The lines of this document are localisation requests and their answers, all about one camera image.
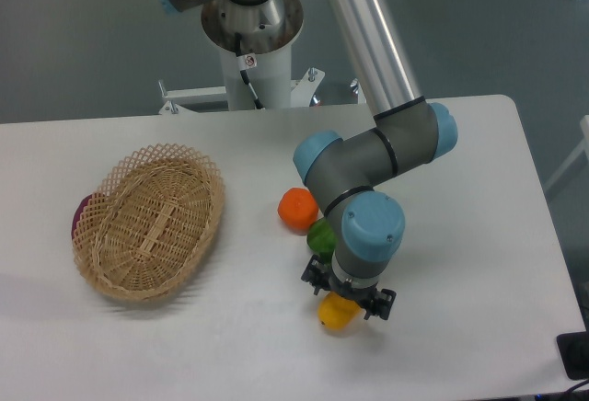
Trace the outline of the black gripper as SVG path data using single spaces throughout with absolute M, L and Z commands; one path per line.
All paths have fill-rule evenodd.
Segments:
M 306 264 L 301 281 L 310 284 L 315 295 L 320 291 L 332 291 L 341 298 L 360 304 L 365 310 L 364 320 L 372 316 L 388 320 L 397 297 L 393 290 L 378 290 L 376 278 L 357 279 L 346 276 L 340 279 L 331 271 L 331 266 L 324 263 L 317 254 L 312 255 Z

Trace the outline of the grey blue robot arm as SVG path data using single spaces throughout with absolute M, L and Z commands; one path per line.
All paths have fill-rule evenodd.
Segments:
M 159 0 L 172 13 L 202 11 L 202 28 L 222 58 L 228 107 L 294 104 L 290 48 L 303 25 L 299 0 Z M 312 257 L 303 280 L 387 319 L 396 294 L 378 282 L 405 229 L 400 205 L 377 186 L 450 152 L 457 126 L 416 86 L 384 0 L 329 0 L 375 124 L 343 139 L 316 133 L 294 165 L 336 236 L 330 262 Z

